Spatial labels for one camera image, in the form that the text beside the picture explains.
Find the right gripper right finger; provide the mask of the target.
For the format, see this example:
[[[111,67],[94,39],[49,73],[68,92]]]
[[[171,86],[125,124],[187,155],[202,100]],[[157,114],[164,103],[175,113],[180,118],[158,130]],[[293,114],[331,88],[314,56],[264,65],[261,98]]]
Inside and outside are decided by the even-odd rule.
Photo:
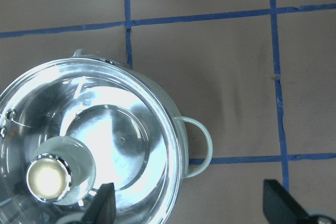
[[[275,179],[263,181],[262,203],[268,223],[311,223],[309,214]]]

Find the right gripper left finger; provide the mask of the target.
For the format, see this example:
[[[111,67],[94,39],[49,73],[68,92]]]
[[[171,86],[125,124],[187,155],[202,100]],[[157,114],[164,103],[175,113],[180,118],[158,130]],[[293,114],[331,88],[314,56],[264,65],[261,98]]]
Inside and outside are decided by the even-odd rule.
[[[89,208],[81,218],[81,223],[114,223],[116,218],[116,195],[114,183],[102,184]]]

